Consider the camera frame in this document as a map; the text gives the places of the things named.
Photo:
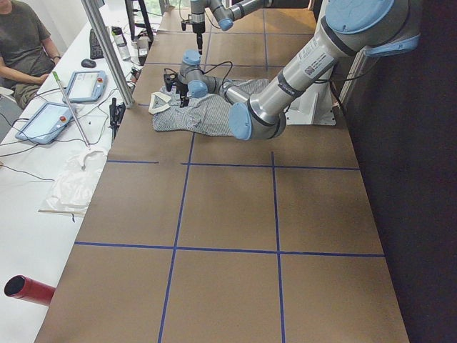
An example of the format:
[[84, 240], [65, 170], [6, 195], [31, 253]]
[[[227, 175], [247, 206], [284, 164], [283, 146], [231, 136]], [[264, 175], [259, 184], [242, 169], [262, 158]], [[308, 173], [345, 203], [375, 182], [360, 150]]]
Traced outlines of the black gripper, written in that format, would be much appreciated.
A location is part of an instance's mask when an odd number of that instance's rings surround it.
[[199, 54], [203, 54], [203, 33], [205, 32], [205, 22], [192, 22], [193, 33], [196, 34], [196, 43]]
[[180, 107], [186, 107], [189, 105], [189, 97], [188, 97], [188, 85], [187, 84], [182, 84], [178, 83], [176, 85], [176, 92], [179, 93], [179, 99], [180, 99]]

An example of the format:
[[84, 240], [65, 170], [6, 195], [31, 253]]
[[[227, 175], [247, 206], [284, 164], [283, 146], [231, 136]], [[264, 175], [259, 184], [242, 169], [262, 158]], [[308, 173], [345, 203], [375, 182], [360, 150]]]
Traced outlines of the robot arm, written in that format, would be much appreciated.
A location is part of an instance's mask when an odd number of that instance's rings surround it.
[[206, 10], [209, 9], [222, 31], [228, 31], [233, 23], [259, 9], [300, 9], [308, 7], [317, 17], [320, 14], [322, 1], [268, 1], [245, 0], [232, 1], [226, 7], [220, 0], [195, 0], [190, 1], [190, 11], [187, 19], [181, 20], [181, 28], [192, 28], [196, 35], [197, 51], [203, 54], [203, 33], [206, 32]]
[[420, 37], [422, 1], [329, 1], [312, 40], [257, 94], [232, 81], [206, 76], [200, 50], [185, 52], [181, 68], [165, 77], [175, 84], [182, 106], [188, 97], [217, 94], [231, 104], [228, 126], [241, 140], [272, 139], [286, 126], [285, 108], [344, 57], [366, 50], [369, 56], [391, 56], [414, 50]]

